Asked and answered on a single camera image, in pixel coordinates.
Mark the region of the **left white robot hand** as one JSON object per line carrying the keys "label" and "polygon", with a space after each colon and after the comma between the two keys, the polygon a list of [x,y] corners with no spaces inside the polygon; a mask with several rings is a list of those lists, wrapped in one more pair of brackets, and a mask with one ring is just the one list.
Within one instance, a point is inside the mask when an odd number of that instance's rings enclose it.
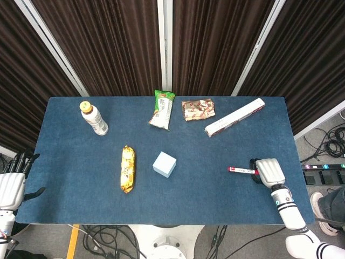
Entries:
{"label": "left white robot hand", "polygon": [[19,206],[43,194],[45,187],[25,194],[26,180],[40,154],[29,156],[29,151],[18,153],[1,172],[1,210],[15,211]]}

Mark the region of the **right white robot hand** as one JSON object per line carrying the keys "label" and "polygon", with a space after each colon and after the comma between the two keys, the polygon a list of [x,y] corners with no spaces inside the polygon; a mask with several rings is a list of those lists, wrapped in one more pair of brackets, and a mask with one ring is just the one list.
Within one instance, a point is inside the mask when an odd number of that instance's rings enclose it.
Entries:
{"label": "right white robot hand", "polygon": [[250,169],[254,170],[251,178],[257,184],[272,188],[275,185],[283,185],[285,183],[284,173],[275,158],[251,159]]}

